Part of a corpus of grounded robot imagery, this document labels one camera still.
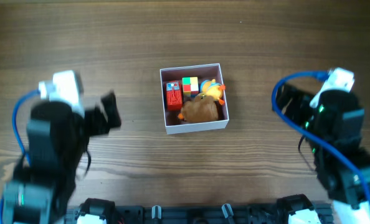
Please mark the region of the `yellow rubber duck toy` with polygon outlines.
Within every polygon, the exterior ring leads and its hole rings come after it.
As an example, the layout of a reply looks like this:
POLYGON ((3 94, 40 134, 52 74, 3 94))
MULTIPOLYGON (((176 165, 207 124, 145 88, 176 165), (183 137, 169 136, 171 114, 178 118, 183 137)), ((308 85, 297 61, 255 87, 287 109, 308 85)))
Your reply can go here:
POLYGON ((215 101, 218 101, 220 105, 224 105, 225 101, 223 100, 223 95, 225 89, 226 86, 216 82, 215 79, 204 80, 200 85, 200 95, 211 96, 215 101))

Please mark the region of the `multicoloured puzzle cube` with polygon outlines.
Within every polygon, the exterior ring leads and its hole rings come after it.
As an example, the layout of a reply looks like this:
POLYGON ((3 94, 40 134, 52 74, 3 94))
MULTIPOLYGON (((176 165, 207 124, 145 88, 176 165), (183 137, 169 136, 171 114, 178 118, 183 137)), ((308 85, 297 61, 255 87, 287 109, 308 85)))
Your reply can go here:
POLYGON ((199 94, 198 77, 183 77, 182 78, 183 95, 195 97, 199 94))

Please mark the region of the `white box with pink interior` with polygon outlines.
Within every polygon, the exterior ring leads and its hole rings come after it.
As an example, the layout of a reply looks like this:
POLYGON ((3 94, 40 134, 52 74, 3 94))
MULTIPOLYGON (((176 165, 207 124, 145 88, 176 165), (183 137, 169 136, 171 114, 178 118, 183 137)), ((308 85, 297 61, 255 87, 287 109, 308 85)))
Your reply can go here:
POLYGON ((224 129, 229 122, 218 63, 160 70, 167 134, 224 129))

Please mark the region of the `red toy car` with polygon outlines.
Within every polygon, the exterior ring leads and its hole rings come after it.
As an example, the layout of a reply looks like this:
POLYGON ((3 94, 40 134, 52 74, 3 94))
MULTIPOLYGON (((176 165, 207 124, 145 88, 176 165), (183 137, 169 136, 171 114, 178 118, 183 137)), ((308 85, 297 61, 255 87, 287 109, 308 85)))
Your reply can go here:
POLYGON ((179 81, 171 81, 166 84, 166 104, 169 111, 180 110, 183 106, 183 96, 179 81))

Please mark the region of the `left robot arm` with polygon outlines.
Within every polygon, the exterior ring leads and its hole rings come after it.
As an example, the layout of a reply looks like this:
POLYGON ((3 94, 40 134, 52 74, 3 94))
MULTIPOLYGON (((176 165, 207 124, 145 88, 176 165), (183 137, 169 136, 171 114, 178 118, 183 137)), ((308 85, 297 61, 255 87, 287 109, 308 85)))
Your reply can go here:
POLYGON ((101 102, 85 110, 84 116, 63 101, 41 100, 31 108, 29 149, 4 186, 0 223, 55 223, 66 214, 90 138, 121 126, 114 92, 101 102))

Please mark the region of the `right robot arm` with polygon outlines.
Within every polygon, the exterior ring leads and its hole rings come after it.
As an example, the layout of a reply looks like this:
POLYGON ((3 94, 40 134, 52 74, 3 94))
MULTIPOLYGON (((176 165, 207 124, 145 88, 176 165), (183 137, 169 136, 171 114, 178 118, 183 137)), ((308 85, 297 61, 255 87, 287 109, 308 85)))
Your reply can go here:
POLYGON ((314 157, 318 181, 344 223, 370 223, 370 153, 361 146, 364 108, 351 92, 313 96, 287 83, 276 86, 272 109, 300 132, 314 157))

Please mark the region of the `brown plush toy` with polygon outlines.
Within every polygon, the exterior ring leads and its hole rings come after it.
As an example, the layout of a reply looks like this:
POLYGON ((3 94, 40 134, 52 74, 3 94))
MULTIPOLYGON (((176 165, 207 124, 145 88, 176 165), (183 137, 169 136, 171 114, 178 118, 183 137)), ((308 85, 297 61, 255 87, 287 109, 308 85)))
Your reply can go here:
POLYGON ((217 121, 219 119, 219 112, 213 97, 199 94, 195 99, 183 104, 178 114, 178 119, 188 123, 217 121))

